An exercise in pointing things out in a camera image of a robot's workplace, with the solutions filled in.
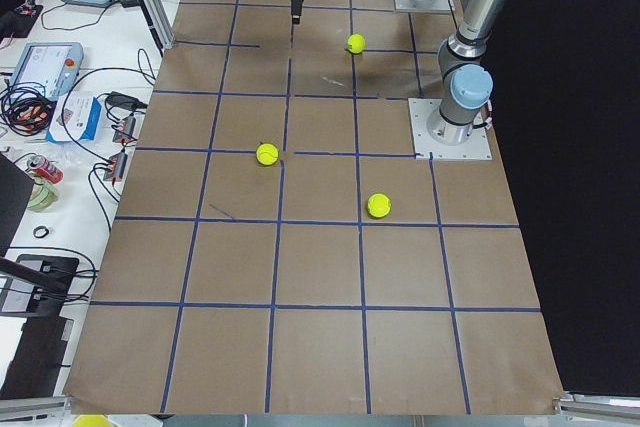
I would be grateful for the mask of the yellow tennis ball near base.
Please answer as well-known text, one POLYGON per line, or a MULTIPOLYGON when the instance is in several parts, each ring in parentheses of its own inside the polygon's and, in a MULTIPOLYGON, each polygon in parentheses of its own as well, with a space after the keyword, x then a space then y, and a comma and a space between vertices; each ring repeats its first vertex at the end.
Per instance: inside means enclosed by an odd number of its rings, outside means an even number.
POLYGON ((391 212, 391 209, 392 201, 384 193, 373 193, 367 200, 367 212, 372 218, 384 218, 391 212))

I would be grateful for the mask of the blue white box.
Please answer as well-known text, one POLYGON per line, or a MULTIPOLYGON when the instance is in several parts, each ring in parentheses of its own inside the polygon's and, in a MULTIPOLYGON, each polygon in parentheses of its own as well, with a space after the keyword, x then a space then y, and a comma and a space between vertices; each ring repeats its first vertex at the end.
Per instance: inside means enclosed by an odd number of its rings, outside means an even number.
POLYGON ((52 143, 94 140, 101 117, 101 104, 90 92, 73 92, 57 100, 46 134, 52 143))

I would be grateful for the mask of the black power adapter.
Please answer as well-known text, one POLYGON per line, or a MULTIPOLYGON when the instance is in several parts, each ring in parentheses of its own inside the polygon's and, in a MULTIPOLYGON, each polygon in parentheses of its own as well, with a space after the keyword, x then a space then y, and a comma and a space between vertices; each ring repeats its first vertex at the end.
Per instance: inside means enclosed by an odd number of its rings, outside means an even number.
POLYGON ((110 107, 125 109, 130 112, 145 110, 148 104, 142 102, 137 97, 117 91, 110 92, 106 97, 106 104, 110 107))

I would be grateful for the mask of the yellow tennis ball centre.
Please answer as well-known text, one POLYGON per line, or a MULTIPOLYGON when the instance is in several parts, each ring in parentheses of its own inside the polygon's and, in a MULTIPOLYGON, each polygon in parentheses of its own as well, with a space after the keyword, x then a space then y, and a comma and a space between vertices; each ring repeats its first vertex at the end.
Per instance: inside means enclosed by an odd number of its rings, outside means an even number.
POLYGON ((256 149, 256 159, 263 166, 272 166, 279 160, 279 149, 272 143, 261 143, 256 149))

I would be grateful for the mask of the red soda can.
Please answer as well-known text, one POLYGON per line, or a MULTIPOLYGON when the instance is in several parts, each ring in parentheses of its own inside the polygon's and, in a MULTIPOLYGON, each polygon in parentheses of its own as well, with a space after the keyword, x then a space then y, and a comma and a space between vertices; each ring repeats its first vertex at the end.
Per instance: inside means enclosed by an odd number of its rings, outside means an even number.
POLYGON ((64 178, 63 172, 42 155, 31 156, 28 160, 28 168, 32 173, 52 184, 58 184, 64 178))

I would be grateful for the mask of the brown paper table cover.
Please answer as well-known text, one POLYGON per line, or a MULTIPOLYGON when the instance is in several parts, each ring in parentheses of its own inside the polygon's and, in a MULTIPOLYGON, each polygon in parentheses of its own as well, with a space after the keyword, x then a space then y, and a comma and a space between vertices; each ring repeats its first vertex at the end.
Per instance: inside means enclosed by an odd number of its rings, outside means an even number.
POLYGON ((181 1, 65 386, 76 411, 551 411, 499 151, 414 153, 408 100, 443 95, 453 7, 305 0, 293 25, 289 0, 181 1))

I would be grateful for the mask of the yellow tennis ball middle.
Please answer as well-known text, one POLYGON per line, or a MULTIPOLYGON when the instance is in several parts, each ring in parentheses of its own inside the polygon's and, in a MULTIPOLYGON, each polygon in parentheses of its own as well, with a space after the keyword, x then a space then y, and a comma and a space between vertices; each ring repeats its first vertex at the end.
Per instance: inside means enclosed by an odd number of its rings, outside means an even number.
POLYGON ((352 55, 359 55, 366 49, 366 39, 362 34, 351 34, 346 43, 346 50, 352 55))

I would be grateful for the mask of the near teach pendant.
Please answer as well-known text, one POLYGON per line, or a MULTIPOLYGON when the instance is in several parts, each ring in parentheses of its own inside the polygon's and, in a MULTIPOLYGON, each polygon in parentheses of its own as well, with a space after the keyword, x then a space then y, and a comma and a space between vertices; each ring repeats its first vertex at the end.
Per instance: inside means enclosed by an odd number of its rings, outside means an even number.
POLYGON ((10 85, 35 88, 48 100, 56 101, 70 91, 83 58, 79 42, 27 43, 10 85))

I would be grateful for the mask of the green tape roll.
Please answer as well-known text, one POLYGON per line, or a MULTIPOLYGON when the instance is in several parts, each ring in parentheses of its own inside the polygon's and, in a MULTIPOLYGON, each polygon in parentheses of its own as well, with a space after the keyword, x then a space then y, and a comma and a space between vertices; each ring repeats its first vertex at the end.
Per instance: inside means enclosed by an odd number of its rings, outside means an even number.
POLYGON ((40 177, 34 177, 34 185, 27 204, 27 209, 42 212, 51 207, 58 200, 58 192, 54 185, 40 177))

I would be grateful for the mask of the yellow tennis ball bottom edge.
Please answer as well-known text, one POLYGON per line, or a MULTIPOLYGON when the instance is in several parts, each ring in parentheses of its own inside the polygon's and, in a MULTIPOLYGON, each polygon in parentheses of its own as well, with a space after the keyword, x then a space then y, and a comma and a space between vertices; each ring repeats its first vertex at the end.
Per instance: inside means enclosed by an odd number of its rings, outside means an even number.
POLYGON ((111 422, 107 417, 100 414, 83 414, 77 416, 72 424, 72 427, 112 427, 111 422))

